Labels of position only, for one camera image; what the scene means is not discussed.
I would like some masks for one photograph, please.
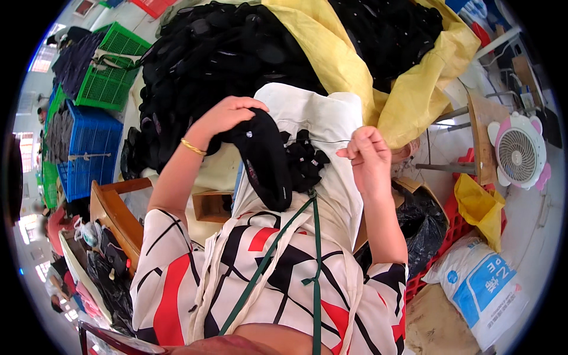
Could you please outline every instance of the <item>gold bracelet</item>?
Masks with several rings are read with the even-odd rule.
[[[206,155],[207,152],[202,151],[201,149],[198,149],[196,147],[194,147],[193,145],[189,144],[188,141],[185,140],[185,138],[181,139],[181,144],[185,145],[186,147],[188,147],[189,149],[191,149],[192,151],[194,151],[195,153],[199,154],[199,155]]]

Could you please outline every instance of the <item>small fan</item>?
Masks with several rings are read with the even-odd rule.
[[[546,162],[546,147],[542,138],[542,123],[536,116],[530,119],[513,112],[503,123],[487,126],[499,167],[499,183],[511,183],[523,189],[536,185],[542,190],[550,178],[550,164]]]

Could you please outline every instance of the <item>blue plastic crate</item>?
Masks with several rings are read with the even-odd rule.
[[[99,185],[112,183],[118,146],[122,139],[122,123],[105,111],[73,105],[67,100],[73,116],[73,130],[69,155],[110,154],[110,156],[82,157],[58,164],[57,172],[67,201],[91,195],[91,182]]]

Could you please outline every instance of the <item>woman's left hand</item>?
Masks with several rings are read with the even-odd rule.
[[[192,128],[199,129],[202,134],[211,138],[217,133],[230,130],[242,121],[252,119],[254,112],[249,110],[250,107],[269,111],[264,103],[251,97],[229,96],[207,111]]]

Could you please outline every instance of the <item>yellow plastic bag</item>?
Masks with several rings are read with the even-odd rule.
[[[485,191],[469,175],[461,174],[454,187],[458,212],[476,226],[487,239],[487,244],[501,252],[501,209],[505,199],[497,191]]]
[[[359,95],[363,123],[377,126],[390,148],[401,148],[449,105],[442,92],[462,74],[479,39],[443,0],[417,0],[442,15],[444,31],[420,64],[401,74],[391,94],[373,89],[373,78],[357,55],[327,0],[262,0],[296,38],[328,93]]]

